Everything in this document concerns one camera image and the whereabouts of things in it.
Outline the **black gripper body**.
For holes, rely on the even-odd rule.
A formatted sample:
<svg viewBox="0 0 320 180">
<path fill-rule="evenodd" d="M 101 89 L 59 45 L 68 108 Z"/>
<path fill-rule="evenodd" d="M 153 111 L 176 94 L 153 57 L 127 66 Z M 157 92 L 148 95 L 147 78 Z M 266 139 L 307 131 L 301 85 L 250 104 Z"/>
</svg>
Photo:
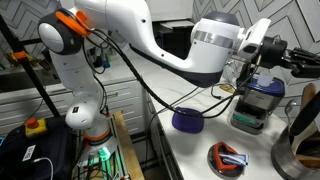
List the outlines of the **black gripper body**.
<svg viewBox="0 0 320 180">
<path fill-rule="evenodd" d="M 259 50 L 260 65 L 267 69 L 280 66 L 291 70 L 296 78 L 320 78 L 320 56 L 295 47 L 290 50 L 285 40 L 265 36 Z"/>
</svg>

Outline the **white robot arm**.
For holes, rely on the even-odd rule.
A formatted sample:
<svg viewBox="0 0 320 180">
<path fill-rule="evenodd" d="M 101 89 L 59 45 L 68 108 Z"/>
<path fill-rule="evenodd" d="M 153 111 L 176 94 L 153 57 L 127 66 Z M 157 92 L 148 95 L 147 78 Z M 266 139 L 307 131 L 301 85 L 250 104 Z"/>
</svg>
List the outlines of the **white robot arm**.
<svg viewBox="0 0 320 180">
<path fill-rule="evenodd" d="M 235 15 L 213 11 L 195 24 L 191 49 L 181 59 L 157 45 L 144 0 L 62 0 L 60 9 L 40 19 L 38 33 L 49 48 L 63 86 L 75 93 L 67 125 L 85 130 L 89 139 L 96 140 L 108 134 L 109 125 L 100 113 L 102 88 L 87 62 L 85 38 L 115 31 L 135 53 L 199 87 L 216 84 L 232 55 L 246 60 L 261 57 L 265 68 L 282 66 L 295 77 L 317 78 L 319 62 L 304 65 L 296 53 L 286 58 L 286 43 L 276 43 L 265 35 L 269 24 L 263 18 L 243 32 Z"/>
</svg>

